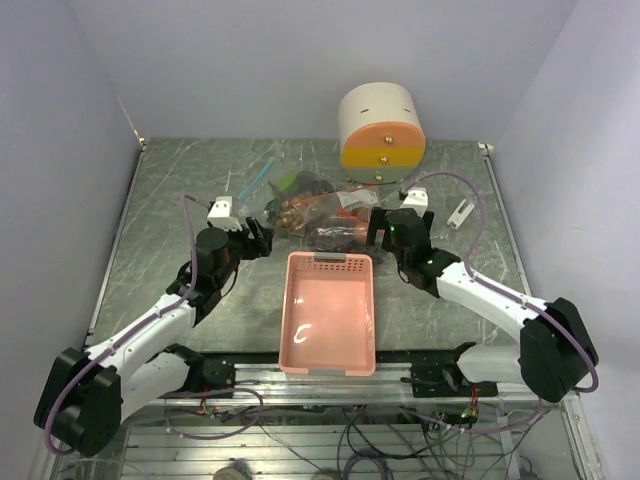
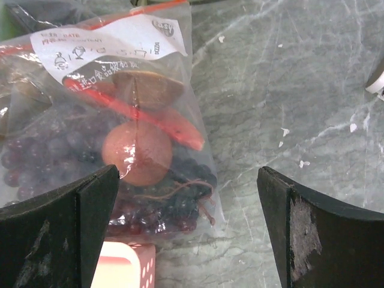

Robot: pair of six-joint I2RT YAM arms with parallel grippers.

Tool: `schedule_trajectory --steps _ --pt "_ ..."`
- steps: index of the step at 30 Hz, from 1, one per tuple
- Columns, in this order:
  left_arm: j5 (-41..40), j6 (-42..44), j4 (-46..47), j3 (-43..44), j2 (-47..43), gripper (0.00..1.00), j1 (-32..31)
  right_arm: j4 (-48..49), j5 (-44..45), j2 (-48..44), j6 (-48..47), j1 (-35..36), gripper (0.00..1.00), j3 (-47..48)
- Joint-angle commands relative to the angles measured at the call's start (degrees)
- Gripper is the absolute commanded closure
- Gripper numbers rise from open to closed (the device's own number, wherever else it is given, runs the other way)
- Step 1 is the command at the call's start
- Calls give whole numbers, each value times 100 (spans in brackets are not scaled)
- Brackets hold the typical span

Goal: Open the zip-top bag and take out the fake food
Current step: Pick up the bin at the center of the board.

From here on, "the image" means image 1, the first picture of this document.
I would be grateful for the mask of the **pink perforated plastic basket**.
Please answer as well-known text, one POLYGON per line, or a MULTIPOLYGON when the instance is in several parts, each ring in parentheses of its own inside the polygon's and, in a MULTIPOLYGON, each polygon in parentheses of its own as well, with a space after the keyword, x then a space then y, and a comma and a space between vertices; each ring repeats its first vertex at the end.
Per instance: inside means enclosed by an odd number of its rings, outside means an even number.
POLYGON ((375 372, 369 256, 302 251, 288 256, 278 363, 291 375, 368 377, 375 372))

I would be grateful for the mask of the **orange zip top bag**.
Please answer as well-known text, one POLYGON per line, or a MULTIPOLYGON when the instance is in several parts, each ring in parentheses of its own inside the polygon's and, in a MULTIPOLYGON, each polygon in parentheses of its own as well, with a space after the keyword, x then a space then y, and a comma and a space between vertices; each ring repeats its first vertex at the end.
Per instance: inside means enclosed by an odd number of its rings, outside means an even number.
POLYGON ((372 210, 379 205, 377 186, 296 202, 295 208, 303 220, 305 246, 319 252, 377 255, 379 248, 367 244, 367 233, 372 210))

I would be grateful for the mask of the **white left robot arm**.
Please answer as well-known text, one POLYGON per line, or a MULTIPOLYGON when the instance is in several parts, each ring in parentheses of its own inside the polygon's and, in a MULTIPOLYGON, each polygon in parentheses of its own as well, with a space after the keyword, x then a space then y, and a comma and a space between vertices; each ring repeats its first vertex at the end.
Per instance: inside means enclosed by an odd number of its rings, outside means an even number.
POLYGON ((205 395, 203 356, 177 341, 233 289, 241 262, 270 255, 273 237, 252 217, 237 230, 192 233, 190 260, 147 313, 89 349, 60 353, 34 413, 47 448, 93 456, 149 402, 205 395))

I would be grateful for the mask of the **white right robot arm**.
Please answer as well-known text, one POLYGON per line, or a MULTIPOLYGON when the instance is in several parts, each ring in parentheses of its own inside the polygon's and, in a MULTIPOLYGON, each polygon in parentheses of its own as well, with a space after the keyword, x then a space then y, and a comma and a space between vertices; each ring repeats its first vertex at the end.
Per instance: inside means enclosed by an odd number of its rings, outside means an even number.
POLYGON ((367 242, 382 241, 404 282, 474 312, 514 340, 507 347, 459 347, 453 364, 440 373, 442 387, 459 396, 475 383, 521 384, 542 400, 557 403, 581 390, 581 381, 589 377, 587 389, 594 391, 599 385, 598 355, 576 305, 563 297, 545 301, 512 290, 434 247, 433 217, 430 211, 376 207, 367 242))

